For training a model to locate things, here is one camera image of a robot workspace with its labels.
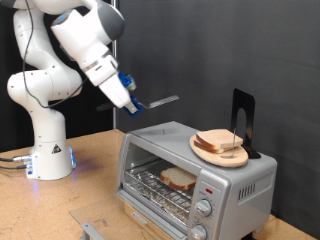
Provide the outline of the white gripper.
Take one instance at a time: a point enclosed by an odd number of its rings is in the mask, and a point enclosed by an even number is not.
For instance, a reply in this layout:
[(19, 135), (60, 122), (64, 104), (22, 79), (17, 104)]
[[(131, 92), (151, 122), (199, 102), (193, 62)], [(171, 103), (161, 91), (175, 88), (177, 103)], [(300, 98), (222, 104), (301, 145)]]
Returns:
[(129, 93), (116, 74), (101, 83), (99, 88), (116, 107), (124, 107), (130, 114), (138, 111), (138, 108), (130, 102)]

